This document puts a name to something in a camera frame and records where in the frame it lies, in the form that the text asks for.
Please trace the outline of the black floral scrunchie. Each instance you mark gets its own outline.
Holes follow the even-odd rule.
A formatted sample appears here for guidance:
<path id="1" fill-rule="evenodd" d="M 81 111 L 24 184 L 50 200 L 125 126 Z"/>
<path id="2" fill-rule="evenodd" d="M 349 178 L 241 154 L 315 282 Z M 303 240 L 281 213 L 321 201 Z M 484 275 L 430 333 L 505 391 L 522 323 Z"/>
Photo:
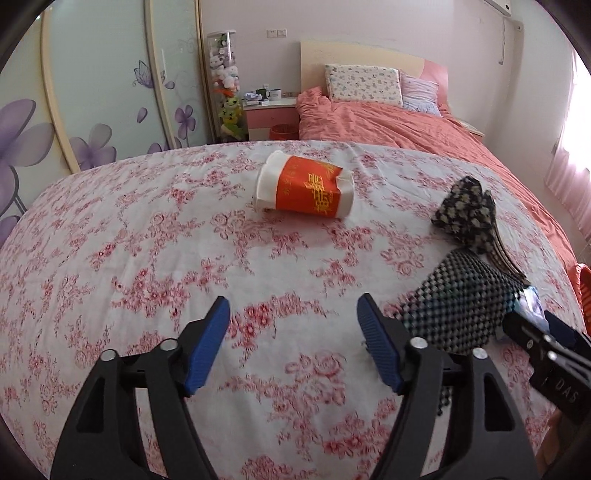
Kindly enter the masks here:
<path id="1" fill-rule="evenodd" d="M 494 248 L 495 208 L 491 193 L 476 178 L 465 176 L 454 183 L 431 222 L 460 245 L 485 254 Z"/>

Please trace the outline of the black checkered mesh pouch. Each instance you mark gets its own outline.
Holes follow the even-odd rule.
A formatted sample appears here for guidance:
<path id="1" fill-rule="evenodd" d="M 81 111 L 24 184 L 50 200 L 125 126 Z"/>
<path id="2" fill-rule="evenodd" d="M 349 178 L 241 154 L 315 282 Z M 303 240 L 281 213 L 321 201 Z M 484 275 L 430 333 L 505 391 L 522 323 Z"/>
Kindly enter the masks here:
<path id="1" fill-rule="evenodd" d="M 488 344 L 527 283 L 475 253 L 449 253 L 394 317 L 414 337 L 448 353 L 465 355 Z"/>

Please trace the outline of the blue tissue pack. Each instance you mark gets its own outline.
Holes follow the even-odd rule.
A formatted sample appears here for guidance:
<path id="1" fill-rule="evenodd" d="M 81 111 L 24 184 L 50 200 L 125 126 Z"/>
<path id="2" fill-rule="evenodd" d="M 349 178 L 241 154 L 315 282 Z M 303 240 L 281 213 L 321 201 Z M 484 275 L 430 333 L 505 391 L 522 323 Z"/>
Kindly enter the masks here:
<path id="1" fill-rule="evenodd" d="M 530 285 L 520 293 L 516 311 L 540 330 L 547 328 L 543 305 L 535 286 Z"/>

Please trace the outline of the white air conditioner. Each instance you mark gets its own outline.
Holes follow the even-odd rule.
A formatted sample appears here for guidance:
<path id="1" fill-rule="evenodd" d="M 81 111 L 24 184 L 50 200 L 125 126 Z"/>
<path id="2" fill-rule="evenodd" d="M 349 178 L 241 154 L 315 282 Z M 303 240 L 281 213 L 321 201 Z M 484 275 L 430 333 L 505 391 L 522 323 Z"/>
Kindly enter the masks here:
<path id="1" fill-rule="evenodd" d="M 512 16 L 511 0 L 483 0 L 487 5 L 495 9 L 504 17 L 510 18 Z"/>

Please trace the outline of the plush toy display tube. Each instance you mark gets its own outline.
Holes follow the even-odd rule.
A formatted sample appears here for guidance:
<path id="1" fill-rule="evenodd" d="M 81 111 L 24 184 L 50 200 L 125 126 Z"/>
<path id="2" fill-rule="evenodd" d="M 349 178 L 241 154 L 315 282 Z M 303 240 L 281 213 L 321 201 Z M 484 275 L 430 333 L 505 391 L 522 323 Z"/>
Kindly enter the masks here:
<path id="1" fill-rule="evenodd" d="M 211 78 L 211 105 L 216 135 L 222 142 L 242 142 L 242 97 L 235 61 L 235 30 L 213 32 L 206 37 L 206 59 Z"/>

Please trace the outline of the pink window curtain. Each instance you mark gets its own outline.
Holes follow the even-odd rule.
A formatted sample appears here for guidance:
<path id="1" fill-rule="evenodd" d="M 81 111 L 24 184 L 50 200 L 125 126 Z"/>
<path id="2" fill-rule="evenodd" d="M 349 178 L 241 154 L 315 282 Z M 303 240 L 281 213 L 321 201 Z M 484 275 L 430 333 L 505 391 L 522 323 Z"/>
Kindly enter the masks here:
<path id="1" fill-rule="evenodd" d="M 545 176 L 545 184 L 568 211 L 578 230 L 590 242 L 590 163 L 578 158 L 559 143 Z"/>

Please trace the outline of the pink left nightstand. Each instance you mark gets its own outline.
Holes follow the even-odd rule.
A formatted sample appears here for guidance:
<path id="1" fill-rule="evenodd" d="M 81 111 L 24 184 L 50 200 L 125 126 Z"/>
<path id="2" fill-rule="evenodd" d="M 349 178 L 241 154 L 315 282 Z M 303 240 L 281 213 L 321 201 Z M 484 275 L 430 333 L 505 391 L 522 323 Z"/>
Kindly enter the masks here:
<path id="1" fill-rule="evenodd" d="M 296 98 L 281 98 L 263 105 L 245 106 L 245 125 L 250 141 L 270 139 L 270 129 L 277 125 L 298 127 L 300 117 L 297 114 Z"/>

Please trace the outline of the small red waste bin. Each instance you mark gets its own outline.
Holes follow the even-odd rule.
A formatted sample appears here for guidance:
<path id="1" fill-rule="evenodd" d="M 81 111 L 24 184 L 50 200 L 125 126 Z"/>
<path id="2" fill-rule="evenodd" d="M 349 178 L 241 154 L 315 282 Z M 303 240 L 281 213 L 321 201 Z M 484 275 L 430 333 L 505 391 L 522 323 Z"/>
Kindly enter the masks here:
<path id="1" fill-rule="evenodd" d="M 276 124 L 270 128 L 269 138 L 273 141 L 287 141 L 298 139 L 297 124 Z"/>

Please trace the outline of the pink striped pillow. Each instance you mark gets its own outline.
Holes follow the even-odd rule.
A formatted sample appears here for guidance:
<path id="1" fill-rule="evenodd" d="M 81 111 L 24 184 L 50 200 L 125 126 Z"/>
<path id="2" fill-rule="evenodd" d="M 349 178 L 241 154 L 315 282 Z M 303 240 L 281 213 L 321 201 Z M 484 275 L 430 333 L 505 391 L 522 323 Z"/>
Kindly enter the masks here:
<path id="1" fill-rule="evenodd" d="M 438 102 L 439 84 L 437 82 L 402 72 L 401 89 L 405 110 L 441 117 Z"/>

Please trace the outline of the sliding glass wardrobe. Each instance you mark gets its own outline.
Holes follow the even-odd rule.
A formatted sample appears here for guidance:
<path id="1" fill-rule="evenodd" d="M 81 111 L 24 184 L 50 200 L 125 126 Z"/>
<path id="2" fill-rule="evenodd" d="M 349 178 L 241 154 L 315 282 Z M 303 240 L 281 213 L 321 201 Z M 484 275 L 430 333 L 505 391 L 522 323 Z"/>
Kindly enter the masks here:
<path id="1" fill-rule="evenodd" d="M 1 233 L 51 183 L 211 142 L 195 1 L 1 5 Z"/>

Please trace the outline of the floral print pillow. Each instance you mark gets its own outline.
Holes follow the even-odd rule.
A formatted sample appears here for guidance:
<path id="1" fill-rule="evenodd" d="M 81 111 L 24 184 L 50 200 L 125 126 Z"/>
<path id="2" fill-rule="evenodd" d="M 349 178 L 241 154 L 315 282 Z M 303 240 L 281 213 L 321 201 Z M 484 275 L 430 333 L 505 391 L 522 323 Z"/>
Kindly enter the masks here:
<path id="1" fill-rule="evenodd" d="M 398 69 L 325 64 L 325 83 L 334 101 L 373 102 L 403 106 Z"/>

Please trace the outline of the salmon pink duvet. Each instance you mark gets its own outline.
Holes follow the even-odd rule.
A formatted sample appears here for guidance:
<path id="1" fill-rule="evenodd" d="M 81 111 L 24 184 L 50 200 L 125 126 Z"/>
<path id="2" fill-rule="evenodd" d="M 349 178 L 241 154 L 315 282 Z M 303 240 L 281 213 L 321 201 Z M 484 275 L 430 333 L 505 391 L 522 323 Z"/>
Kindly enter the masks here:
<path id="1" fill-rule="evenodd" d="M 493 170 L 525 205 L 564 269 L 578 264 L 567 235 L 533 192 L 453 116 L 377 102 L 335 101 L 314 87 L 297 96 L 301 140 L 351 141 L 447 156 Z"/>

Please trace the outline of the beige pink headboard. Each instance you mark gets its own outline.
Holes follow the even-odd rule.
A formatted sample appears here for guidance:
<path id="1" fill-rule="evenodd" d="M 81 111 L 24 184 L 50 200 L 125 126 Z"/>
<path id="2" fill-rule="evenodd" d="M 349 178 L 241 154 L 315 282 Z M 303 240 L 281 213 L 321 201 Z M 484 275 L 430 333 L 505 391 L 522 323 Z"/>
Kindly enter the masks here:
<path id="1" fill-rule="evenodd" d="M 411 76 L 436 82 L 438 101 L 448 107 L 448 69 L 422 57 L 386 48 L 339 41 L 304 40 L 300 43 L 301 91 L 321 87 L 327 93 L 325 64 L 396 68 Z"/>

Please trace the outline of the floral pink tablecloth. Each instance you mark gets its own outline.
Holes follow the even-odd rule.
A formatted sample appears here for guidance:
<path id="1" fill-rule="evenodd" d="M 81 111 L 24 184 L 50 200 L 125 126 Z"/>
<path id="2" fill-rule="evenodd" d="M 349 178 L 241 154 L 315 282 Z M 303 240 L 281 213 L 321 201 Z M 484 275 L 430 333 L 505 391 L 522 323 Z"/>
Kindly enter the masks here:
<path id="1" fill-rule="evenodd" d="M 256 209 L 260 168 L 280 150 L 351 170 L 345 218 Z M 36 467 L 100 353 L 142 353 L 204 317 L 231 322 L 187 403 L 224 479 L 365 479 L 401 399 L 356 322 L 370 294 L 393 315 L 451 251 L 430 218 L 472 176 L 546 309 L 584 320 L 561 261 L 490 168 L 339 142 L 260 142 L 141 156 L 47 187 L 1 249 L 1 414 Z"/>

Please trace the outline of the red white paper cup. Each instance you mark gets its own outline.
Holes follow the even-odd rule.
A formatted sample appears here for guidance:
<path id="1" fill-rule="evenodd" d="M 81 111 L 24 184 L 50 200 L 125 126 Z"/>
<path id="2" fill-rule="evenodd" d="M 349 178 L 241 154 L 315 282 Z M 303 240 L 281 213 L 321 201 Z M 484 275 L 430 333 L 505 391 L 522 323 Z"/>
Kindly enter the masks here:
<path id="1" fill-rule="evenodd" d="M 276 150 L 266 158 L 254 187 L 256 209 L 345 218 L 353 207 L 351 170 Z"/>

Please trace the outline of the right nightstand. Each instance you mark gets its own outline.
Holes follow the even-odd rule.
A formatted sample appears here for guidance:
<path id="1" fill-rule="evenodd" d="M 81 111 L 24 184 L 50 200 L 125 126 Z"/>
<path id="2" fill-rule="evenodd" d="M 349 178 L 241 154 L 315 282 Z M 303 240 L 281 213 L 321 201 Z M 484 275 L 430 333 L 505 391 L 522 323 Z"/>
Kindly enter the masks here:
<path id="1" fill-rule="evenodd" d="M 485 134 L 483 132 L 481 132 L 479 129 L 474 127 L 469 122 L 458 119 L 458 123 L 461 126 L 463 126 L 465 129 L 467 129 L 472 135 L 475 135 L 475 136 L 479 137 L 480 139 L 483 139 L 485 137 Z"/>

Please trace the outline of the white wall power outlet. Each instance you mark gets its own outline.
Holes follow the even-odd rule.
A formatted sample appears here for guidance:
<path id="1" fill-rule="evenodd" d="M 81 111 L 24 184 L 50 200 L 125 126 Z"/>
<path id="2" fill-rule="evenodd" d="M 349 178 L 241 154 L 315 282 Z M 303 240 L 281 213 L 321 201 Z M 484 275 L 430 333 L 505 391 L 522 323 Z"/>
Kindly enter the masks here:
<path id="1" fill-rule="evenodd" d="M 267 29 L 266 37 L 270 39 L 274 38 L 287 38 L 287 29 Z"/>

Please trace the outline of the white mug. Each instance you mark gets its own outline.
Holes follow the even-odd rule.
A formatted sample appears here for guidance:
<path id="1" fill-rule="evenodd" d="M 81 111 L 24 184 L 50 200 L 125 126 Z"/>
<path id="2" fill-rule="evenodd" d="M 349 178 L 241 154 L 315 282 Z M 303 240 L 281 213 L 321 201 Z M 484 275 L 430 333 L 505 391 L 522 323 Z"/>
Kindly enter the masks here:
<path id="1" fill-rule="evenodd" d="M 283 90 L 280 88 L 270 89 L 269 98 L 270 101 L 279 101 L 283 97 Z"/>

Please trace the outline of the orange plastic laundry basket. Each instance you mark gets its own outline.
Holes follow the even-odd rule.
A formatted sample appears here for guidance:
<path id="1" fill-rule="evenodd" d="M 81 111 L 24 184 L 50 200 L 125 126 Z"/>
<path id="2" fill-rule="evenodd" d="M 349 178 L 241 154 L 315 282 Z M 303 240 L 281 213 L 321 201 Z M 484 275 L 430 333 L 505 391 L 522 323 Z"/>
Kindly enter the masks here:
<path id="1" fill-rule="evenodd" d="M 591 270 L 584 263 L 574 265 L 568 276 L 580 304 L 587 334 L 591 330 Z"/>

